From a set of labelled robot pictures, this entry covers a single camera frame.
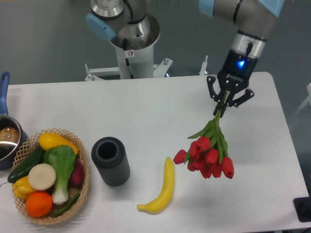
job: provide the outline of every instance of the red tulip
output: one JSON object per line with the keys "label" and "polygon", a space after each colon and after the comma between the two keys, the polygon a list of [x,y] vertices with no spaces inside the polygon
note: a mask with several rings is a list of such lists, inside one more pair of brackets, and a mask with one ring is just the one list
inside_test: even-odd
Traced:
{"label": "red tulip", "polygon": [[214,148],[209,149],[204,155],[205,161],[209,166],[218,162],[218,151]]}
{"label": "red tulip", "polygon": [[196,141],[196,146],[200,152],[204,152],[208,150],[210,148],[209,138],[205,136],[199,137],[198,140]]}
{"label": "red tulip", "polygon": [[203,157],[200,157],[199,159],[195,159],[192,162],[192,165],[197,169],[197,170],[201,170],[206,166],[206,162],[205,159]]}
{"label": "red tulip", "polygon": [[190,165],[190,160],[188,160],[187,168],[189,171],[195,171],[196,170],[196,168],[193,166],[193,163]]}
{"label": "red tulip", "polygon": [[173,161],[175,164],[182,164],[185,162],[186,151],[180,150],[174,157]]}
{"label": "red tulip", "polygon": [[191,144],[190,144],[190,151],[189,152],[190,152],[190,157],[193,158],[193,159],[200,157],[201,153],[198,150],[198,147],[196,145],[196,141],[191,142]]}
{"label": "red tulip", "polygon": [[222,175],[222,168],[219,163],[214,164],[213,166],[210,166],[211,172],[213,177],[219,178]]}
{"label": "red tulip", "polygon": [[201,169],[200,172],[205,179],[210,178],[212,176],[212,172],[209,166],[207,168]]}
{"label": "red tulip", "polygon": [[233,162],[231,158],[229,157],[223,158],[221,169],[226,177],[232,179],[234,175],[234,167],[233,167]]}

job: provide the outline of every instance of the saucepan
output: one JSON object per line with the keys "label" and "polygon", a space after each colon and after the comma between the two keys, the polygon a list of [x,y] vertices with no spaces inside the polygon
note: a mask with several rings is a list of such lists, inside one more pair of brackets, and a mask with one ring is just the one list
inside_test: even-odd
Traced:
{"label": "saucepan", "polygon": [[13,166],[16,152],[28,138],[18,121],[8,116],[6,96],[9,81],[10,73],[2,73],[0,80],[0,170]]}

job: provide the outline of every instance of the light blue joint cap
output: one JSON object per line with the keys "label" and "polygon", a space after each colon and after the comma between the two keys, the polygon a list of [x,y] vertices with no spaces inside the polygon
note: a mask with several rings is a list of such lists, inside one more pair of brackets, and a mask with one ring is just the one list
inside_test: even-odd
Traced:
{"label": "light blue joint cap", "polygon": [[284,0],[258,0],[258,1],[277,18],[279,17]]}
{"label": "light blue joint cap", "polygon": [[210,17],[214,17],[214,4],[215,0],[199,0],[200,11]]}
{"label": "light blue joint cap", "polygon": [[86,16],[86,23],[103,40],[111,40],[116,36],[116,33],[95,15],[88,14]]}

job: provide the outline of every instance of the bok choy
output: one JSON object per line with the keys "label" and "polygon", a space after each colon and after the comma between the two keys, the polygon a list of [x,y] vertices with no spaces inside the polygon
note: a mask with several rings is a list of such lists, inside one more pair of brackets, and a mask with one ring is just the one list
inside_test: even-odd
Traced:
{"label": "bok choy", "polygon": [[60,145],[48,150],[45,162],[56,172],[56,181],[52,193],[53,203],[62,204],[68,200],[68,181],[74,170],[76,156],[74,150],[67,145]]}

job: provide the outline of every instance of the wicker basket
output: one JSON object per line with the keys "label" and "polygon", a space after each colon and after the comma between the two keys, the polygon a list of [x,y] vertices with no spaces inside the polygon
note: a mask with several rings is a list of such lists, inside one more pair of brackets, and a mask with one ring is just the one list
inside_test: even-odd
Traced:
{"label": "wicker basket", "polygon": [[75,136],[73,133],[67,131],[67,130],[62,130],[62,129],[48,129],[48,130],[43,130],[41,133],[37,133],[35,136],[31,136],[30,138],[27,139],[27,142],[23,143],[23,145],[20,147],[19,151],[16,154],[15,161],[13,163],[13,169],[15,169],[27,156],[34,150],[34,148],[38,145],[38,139],[42,133],[49,132],[49,133],[57,133],[73,144],[76,145],[76,147],[79,149],[79,154],[77,155],[81,164],[84,167],[85,171],[85,178],[83,185],[79,188],[74,187],[74,186],[68,186],[69,189],[69,198],[72,198],[77,192],[80,192],[80,196],[77,200],[77,202],[65,213],[63,213],[61,216],[58,217],[50,217],[57,211],[59,208],[61,208],[63,205],[53,205],[51,211],[44,217],[40,218],[34,218],[30,217],[27,215],[27,211],[25,210],[26,208],[26,201],[23,199],[19,199],[18,197],[14,196],[15,199],[15,204],[18,209],[18,211],[27,218],[27,220],[36,223],[38,225],[50,225],[50,224],[55,224],[62,222],[69,218],[70,216],[74,215],[78,209],[82,206],[86,199],[87,195],[87,190],[88,190],[88,183],[89,183],[89,171],[88,171],[88,163],[87,163],[87,158],[86,158],[86,152],[85,148],[81,142],[81,140]]}

